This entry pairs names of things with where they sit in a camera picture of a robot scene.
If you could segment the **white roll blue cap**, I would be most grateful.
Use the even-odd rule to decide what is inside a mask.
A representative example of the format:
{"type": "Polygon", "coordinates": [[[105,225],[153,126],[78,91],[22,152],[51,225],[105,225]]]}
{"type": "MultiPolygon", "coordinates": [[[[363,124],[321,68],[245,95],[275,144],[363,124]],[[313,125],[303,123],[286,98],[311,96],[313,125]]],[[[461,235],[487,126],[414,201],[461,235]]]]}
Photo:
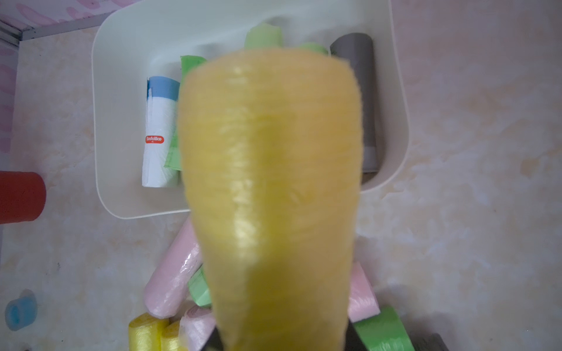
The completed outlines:
{"type": "Polygon", "coordinates": [[[165,166],[177,121],[180,83],[163,76],[147,80],[142,186],[176,187],[179,172],[165,166]]]}

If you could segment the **grey roll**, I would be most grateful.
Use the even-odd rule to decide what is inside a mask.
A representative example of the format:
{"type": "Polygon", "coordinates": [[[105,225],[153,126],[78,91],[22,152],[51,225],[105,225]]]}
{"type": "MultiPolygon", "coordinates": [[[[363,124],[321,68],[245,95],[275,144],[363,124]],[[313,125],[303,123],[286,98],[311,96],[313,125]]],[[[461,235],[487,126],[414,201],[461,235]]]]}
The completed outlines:
{"type": "Polygon", "coordinates": [[[415,351],[449,351],[441,335],[433,333],[430,336],[416,336],[411,339],[415,351]]]}
{"type": "Polygon", "coordinates": [[[349,62],[361,92],[364,173],[378,172],[376,146],[376,67],[374,42],[365,33],[350,33],[330,45],[330,53],[349,62]]]}

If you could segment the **light green roll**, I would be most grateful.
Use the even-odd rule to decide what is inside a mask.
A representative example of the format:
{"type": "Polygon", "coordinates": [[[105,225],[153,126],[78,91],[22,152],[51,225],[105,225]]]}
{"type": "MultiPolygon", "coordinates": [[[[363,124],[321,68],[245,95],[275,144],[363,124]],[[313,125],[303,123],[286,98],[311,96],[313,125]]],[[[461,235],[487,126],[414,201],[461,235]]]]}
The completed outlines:
{"type": "Polygon", "coordinates": [[[284,38],[282,29],[269,23],[260,23],[247,32],[244,49],[282,48],[284,38]]]}

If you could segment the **yellow roll with label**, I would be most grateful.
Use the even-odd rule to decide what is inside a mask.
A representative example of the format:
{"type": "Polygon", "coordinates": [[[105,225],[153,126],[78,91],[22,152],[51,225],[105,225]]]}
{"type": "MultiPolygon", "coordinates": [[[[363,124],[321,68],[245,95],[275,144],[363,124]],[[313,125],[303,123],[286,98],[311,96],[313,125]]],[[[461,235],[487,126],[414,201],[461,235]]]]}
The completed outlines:
{"type": "Polygon", "coordinates": [[[238,51],[187,74],[182,178],[226,350],[342,350],[361,190],[350,64],[238,51]]]}

